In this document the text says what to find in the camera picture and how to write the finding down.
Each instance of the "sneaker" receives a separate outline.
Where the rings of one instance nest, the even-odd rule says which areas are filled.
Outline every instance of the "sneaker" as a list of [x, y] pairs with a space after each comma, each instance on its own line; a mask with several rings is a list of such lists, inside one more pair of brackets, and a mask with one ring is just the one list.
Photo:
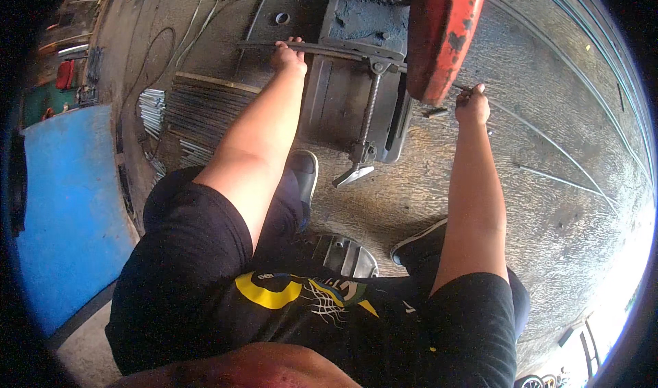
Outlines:
[[300, 199], [310, 209], [318, 183], [318, 157], [308, 150], [295, 150], [288, 155], [285, 166], [292, 170], [300, 186]]
[[394, 246], [390, 253], [393, 263], [404, 266], [403, 261], [408, 261], [409, 258], [419, 261], [427, 257], [426, 254], [429, 252], [434, 253], [437, 252], [436, 250], [440, 252], [446, 237], [446, 227], [448, 226], [446, 223], [448, 223], [448, 219], [444, 218]]

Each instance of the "forearm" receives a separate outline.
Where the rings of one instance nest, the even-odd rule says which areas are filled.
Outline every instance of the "forearm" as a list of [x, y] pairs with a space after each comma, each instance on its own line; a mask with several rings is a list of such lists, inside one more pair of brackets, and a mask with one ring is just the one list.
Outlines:
[[448, 190], [449, 222], [454, 229], [505, 233], [507, 219], [486, 126], [459, 126]]
[[304, 73], [295, 67], [275, 74], [222, 138], [213, 160], [245, 156], [280, 174], [300, 119]]
[[509, 282], [505, 201], [493, 160], [486, 126], [461, 124], [448, 191], [448, 227], [432, 293], [474, 272], [490, 272]]

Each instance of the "stack of metal rods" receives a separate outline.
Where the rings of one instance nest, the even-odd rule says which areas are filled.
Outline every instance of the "stack of metal rods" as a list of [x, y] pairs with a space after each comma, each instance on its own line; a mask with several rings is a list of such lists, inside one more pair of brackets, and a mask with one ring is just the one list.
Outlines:
[[255, 97], [242, 89], [177, 76], [167, 94], [167, 122], [175, 133], [202, 146], [216, 147]]
[[139, 110], [141, 111], [140, 117], [144, 121], [144, 130], [155, 139], [160, 139], [164, 122], [164, 98], [164, 91], [153, 88], [146, 88], [139, 95]]
[[101, 68], [101, 62], [103, 60], [103, 48], [94, 47], [89, 50], [89, 56], [87, 57], [87, 83], [88, 84], [98, 84], [100, 79], [99, 70]]
[[180, 146], [183, 149], [183, 153], [185, 153], [185, 155], [180, 157], [180, 166], [182, 168], [204, 166], [210, 162], [212, 158], [212, 151], [210, 149], [197, 146], [184, 139], [179, 139], [178, 141], [180, 141]]
[[154, 187], [155, 184], [157, 184], [157, 182], [167, 174], [167, 169], [165, 168], [165, 164], [163, 164], [162, 161], [160, 161], [157, 157], [154, 157], [152, 154], [149, 154], [146, 151], [144, 151], [144, 155], [146, 156], [146, 159], [149, 161], [151, 166], [155, 169], [155, 176], [153, 177]]

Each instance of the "white sole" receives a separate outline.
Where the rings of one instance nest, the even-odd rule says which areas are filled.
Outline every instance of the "white sole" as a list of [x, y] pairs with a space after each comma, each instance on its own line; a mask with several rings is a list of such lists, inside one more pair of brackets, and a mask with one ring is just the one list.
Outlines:
[[447, 218], [444, 218], [444, 219], [440, 220], [439, 222], [437, 222], [437, 223], [435, 223], [435, 224], [432, 224], [432, 225], [429, 226], [428, 228], [425, 228], [423, 231], [421, 231], [421, 232], [419, 232], [419, 233], [417, 233], [417, 234], [415, 234], [415, 235], [413, 235], [413, 236], [410, 236], [409, 238], [407, 238], [407, 239], [404, 240], [404, 241], [399, 242], [398, 244], [396, 244], [396, 245], [391, 249], [391, 252], [389, 252], [389, 257], [390, 257], [390, 259], [393, 260], [393, 253], [394, 253], [396, 250], [398, 250], [399, 247], [402, 247], [403, 245], [406, 245], [406, 244], [408, 244], [408, 243], [411, 243], [412, 241], [416, 241], [418, 238], [423, 238], [424, 236], [426, 236], [427, 234], [429, 234], [429, 233], [432, 232], [433, 230], [439, 228], [440, 226], [442, 226], [442, 225], [444, 225], [444, 224], [446, 224], [446, 223], [448, 223], [448, 219], [447, 219]]

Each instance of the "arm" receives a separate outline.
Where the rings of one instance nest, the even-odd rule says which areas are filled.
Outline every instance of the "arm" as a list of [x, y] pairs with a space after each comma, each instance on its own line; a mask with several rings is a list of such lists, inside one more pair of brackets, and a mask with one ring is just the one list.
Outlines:
[[456, 100], [459, 121], [455, 161], [448, 191], [448, 227], [430, 295], [451, 280], [474, 272], [504, 278], [505, 200], [489, 146], [489, 102], [479, 84]]
[[282, 41], [276, 46], [275, 76], [231, 125], [210, 163], [194, 179], [235, 206], [249, 228], [254, 249], [297, 131], [307, 70], [303, 52]]

